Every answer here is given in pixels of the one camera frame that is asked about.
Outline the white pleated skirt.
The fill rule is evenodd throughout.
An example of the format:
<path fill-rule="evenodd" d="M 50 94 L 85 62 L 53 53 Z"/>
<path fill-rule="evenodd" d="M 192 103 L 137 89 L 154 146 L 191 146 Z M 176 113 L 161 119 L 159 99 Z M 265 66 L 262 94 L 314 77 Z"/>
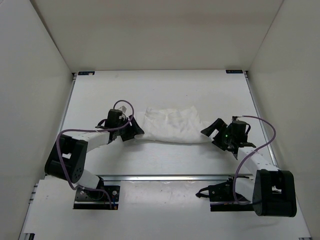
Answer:
<path fill-rule="evenodd" d="M 144 134 L 135 136 L 136 140 L 191 145 L 211 141 L 201 133 L 210 123 L 201 120 L 194 106 L 178 109 L 147 107 L 145 112 L 137 112 L 135 117 L 144 131 Z"/>

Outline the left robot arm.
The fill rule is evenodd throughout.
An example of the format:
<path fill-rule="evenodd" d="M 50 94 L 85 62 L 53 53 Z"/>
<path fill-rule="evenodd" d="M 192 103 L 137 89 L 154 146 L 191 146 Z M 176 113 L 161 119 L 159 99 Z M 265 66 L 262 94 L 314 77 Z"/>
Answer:
<path fill-rule="evenodd" d="M 59 144 L 53 146 L 44 171 L 47 175 L 66 180 L 73 188 L 85 189 L 93 199 L 99 199 L 104 195 L 105 187 L 100 177 L 85 170 L 87 153 L 112 143 L 117 137 L 125 142 L 145 132 L 133 115 L 126 117 L 120 109 L 110 109 L 107 118 L 95 128 L 81 131 L 74 137 L 64 131 L 58 137 Z"/>

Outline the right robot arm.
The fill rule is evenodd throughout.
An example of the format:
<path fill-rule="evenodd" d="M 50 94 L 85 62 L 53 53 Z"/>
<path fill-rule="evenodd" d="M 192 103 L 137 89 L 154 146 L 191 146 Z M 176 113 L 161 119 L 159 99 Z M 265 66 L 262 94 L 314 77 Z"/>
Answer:
<path fill-rule="evenodd" d="M 297 214 L 297 200 L 293 174 L 268 162 L 259 147 L 248 141 L 251 125 L 233 116 L 230 124 L 218 118 L 201 133 L 212 144 L 233 154 L 239 161 L 235 175 L 225 182 L 208 185 L 196 193 L 208 198 L 212 212 L 253 211 L 257 216 L 288 217 Z"/>

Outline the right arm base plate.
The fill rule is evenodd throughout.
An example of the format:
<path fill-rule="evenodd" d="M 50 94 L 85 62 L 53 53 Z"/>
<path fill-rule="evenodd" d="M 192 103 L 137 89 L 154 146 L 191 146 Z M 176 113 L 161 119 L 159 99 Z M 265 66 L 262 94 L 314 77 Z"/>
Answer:
<path fill-rule="evenodd" d="M 200 189 L 195 196 L 207 198 L 210 202 L 211 212 L 251 212 L 260 200 L 253 199 L 254 181 L 248 176 L 240 176 L 236 179 L 236 185 L 240 187 L 240 192 L 236 193 L 241 205 L 235 202 L 233 195 L 234 178 L 229 177 L 225 182 L 208 185 Z"/>

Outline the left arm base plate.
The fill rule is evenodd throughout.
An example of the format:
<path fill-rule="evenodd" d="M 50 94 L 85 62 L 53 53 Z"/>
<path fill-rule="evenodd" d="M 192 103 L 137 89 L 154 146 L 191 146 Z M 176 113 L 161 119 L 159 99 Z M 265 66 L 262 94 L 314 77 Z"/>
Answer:
<path fill-rule="evenodd" d="M 101 191 L 88 191 L 78 189 L 75 193 L 73 209 L 75 210 L 111 210 L 119 209 L 120 185 L 107 185 L 101 188 L 108 193 L 109 197 Z"/>

